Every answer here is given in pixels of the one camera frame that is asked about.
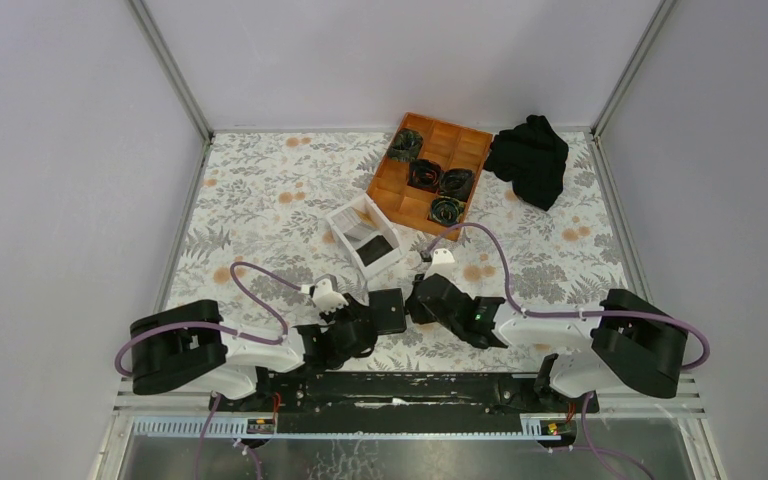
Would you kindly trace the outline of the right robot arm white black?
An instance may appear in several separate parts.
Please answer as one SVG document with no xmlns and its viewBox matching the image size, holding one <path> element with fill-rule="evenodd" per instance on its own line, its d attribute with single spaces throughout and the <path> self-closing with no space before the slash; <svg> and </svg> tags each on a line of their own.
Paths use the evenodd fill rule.
<svg viewBox="0 0 768 480">
<path fill-rule="evenodd" d="M 478 349 L 548 346 L 533 396 L 549 412 L 615 386 L 674 397 L 689 336 L 688 328 L 624 289 L 610 290 L 592 309 L 519 310 L 502 297 L 471 297 L 433 274 L 414 282 L 405 309 L 415 323 L 440 324 Z"/>
</svg>

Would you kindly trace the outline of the white plastic card box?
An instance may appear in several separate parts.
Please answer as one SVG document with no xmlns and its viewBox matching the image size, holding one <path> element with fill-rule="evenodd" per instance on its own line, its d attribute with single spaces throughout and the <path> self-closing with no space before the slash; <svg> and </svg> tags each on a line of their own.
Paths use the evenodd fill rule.
<svg viewBox="0 0 768 480">
<path fill-rule="evenodd" d="M 367 194 L 328 213 L 325 220 L 365 280 L 395 266 L 405 255 L 394 224 Z"/>
</svg>

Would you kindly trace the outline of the black leather card holder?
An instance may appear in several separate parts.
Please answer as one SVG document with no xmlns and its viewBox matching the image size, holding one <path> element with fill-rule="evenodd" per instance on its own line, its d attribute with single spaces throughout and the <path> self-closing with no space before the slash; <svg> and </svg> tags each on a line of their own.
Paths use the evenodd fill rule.
<svg viewBox="0 0 768 480">
<path fill-rule="evenodd" d="M 407 330 L 403 292 L 400 288 L 370 291 L 370 316 L 379 335 L 401 334 Z"/>
</svg>

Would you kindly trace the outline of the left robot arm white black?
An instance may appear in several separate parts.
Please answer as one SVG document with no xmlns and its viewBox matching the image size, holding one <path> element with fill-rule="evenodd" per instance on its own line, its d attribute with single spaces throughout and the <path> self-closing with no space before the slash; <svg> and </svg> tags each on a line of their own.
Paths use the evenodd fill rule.
<svg viewBox="0 0 768 480">
<path fill-rule="evenodd" d="M 199 300 L 133 322 L 114 367 L 131 379 L 136 395 L 194 386 L 256 411 L 269 401 L 271 388 L 260 374 L 318 374 L 372 353 L 378 331 L 366 306 L 351 300 L 325 319 L 271 338 L 263 329 L 245 332 L 224 324 L 217 301 Z"/>
</svg>

